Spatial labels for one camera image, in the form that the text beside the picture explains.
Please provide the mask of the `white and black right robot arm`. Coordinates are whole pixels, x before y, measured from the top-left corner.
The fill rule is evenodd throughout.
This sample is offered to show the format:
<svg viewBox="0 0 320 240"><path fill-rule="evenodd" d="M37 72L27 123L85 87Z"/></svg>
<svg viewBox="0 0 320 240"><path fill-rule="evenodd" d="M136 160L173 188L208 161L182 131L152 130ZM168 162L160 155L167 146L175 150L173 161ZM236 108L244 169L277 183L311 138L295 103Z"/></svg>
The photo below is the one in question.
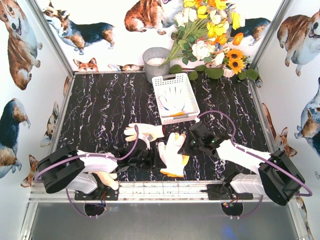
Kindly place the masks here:
<svg viewBox="0 0 320 240"><path fill-rule="evenodd" d="M233 173L228 177L226 182L231 190L237 194L264 195L280 206L285 206L305 184L283 151L269 153L239 145L230 137L214 135L201 121L189 128L178 153L189 157L204 153L250 170L252 174Z"/></svg>

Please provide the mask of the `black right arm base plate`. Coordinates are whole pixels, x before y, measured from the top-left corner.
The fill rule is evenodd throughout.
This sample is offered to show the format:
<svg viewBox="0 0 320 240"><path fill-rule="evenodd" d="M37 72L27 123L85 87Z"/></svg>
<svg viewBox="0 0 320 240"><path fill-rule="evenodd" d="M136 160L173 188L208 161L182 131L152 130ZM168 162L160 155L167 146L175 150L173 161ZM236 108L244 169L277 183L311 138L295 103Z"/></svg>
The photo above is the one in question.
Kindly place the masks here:
<svg viewBox="0 0 320 240"><path fill-rule="evenodd" d="M252 200L252 193L236 193L231 187L222 184L207 184L206 189L200 190L201 193L207 193L209 200Z"/></svg>

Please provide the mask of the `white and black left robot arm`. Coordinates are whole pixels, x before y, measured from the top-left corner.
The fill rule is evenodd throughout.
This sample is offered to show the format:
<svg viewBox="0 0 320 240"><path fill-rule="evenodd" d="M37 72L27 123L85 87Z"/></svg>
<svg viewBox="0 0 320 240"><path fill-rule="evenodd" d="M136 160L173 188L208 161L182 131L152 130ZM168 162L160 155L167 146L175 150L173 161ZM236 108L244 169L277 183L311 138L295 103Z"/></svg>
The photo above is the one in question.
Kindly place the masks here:
<svg viewBox="0 0 320 240"><path fill-rule="evenodd" d="M48 194L63 189L92 194L105 187L118 190L118 174L129 169L157 171L164 166L157 148L145 143L108 153L90 153L66 145L37 164L34 179L41 179Z"/></svg>

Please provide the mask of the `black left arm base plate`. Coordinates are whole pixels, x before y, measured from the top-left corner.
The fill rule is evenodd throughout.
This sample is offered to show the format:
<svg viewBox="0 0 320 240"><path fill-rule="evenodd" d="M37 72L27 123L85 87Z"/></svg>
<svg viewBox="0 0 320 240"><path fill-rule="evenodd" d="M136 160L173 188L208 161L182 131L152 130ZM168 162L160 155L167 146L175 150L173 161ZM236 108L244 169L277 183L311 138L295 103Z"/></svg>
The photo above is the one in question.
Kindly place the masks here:
<svg viewBox="0 0 320 240"><path fill-rule="evenodd" d="M91 193L83 193L81 191L76 191L74 199L76 201L117 201L118 196L118 190L113 190L111 187L102 184L99 185Z"/></svg>

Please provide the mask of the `blue dotted white glove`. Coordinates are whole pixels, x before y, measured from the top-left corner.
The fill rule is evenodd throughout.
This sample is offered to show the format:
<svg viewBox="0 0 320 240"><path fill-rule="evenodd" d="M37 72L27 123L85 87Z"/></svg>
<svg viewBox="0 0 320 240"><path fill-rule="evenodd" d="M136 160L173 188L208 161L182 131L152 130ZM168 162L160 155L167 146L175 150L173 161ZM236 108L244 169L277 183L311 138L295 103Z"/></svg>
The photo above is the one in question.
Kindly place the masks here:
<svg viewBox="0 0 320 240"><path fill-rule="evenodd" d="M162 91L158 97L162 105L160 116L177 117L187 113L185 93L180 86L168 86Z"/></svg>

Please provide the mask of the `yellow dotted glove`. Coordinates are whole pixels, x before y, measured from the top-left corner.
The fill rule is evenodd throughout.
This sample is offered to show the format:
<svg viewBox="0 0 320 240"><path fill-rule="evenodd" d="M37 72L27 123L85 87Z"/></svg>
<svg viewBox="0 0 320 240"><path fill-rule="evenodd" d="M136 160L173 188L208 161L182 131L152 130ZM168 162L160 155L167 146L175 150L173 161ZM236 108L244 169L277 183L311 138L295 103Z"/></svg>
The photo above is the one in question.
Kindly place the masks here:
<svg viewBox="0 0 320 240"><path fill-rule="evenodd" d="M184 168L189 161L189 156L178 154L186 139L185 134L172 132L167 143L158 143L158 152L160 159L165 164L165 168L161 168L160 172L168 177L183 178Z"/></svg>

